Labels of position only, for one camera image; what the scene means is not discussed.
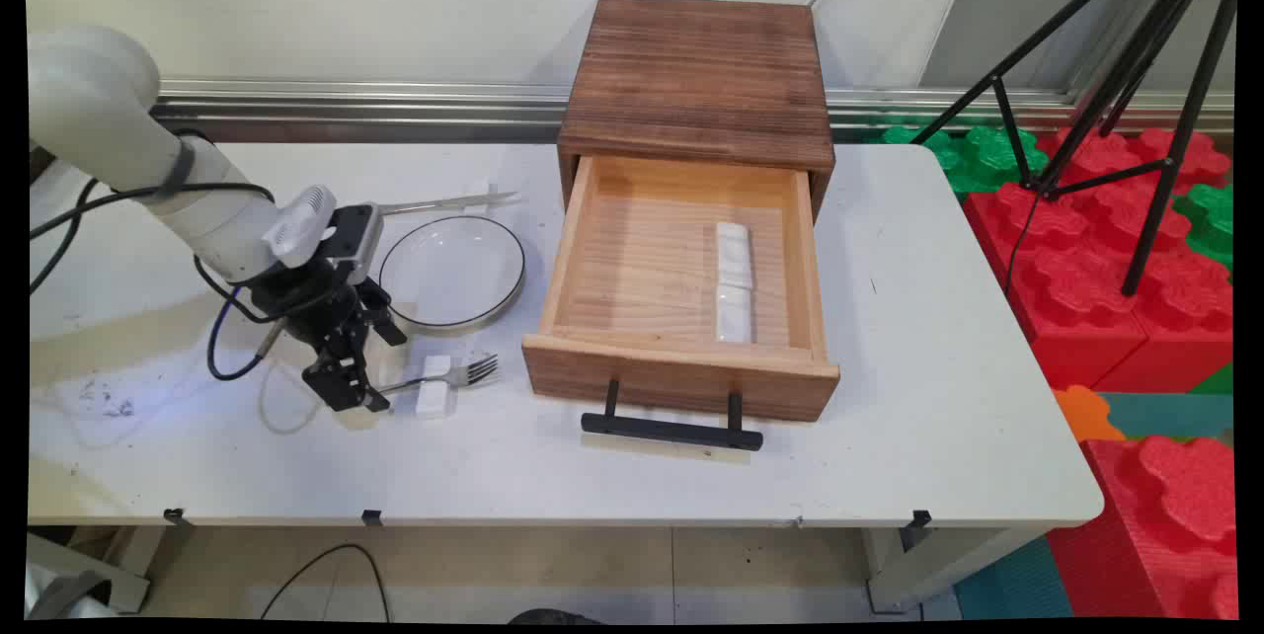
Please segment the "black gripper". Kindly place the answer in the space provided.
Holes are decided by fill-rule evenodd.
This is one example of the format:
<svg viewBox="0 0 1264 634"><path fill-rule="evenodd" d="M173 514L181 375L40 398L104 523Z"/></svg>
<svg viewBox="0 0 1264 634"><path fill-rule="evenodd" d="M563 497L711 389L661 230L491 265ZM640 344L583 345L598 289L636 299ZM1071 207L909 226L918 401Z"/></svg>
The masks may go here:
<svg viewBox="0 0 1264 634"><path fill-rule="evenodd" d="M246 318L270 325L246 362L249 371L286 332L316 352L301 378L331 410L389 410L387 397L367 378L367 332L375 331L391 347L404 345L407 336L394 323L389 293L370 277L355 279L355 273L349 260L315 259L298 269L274 264L249 279L249 301L258 311Z"/></svg>

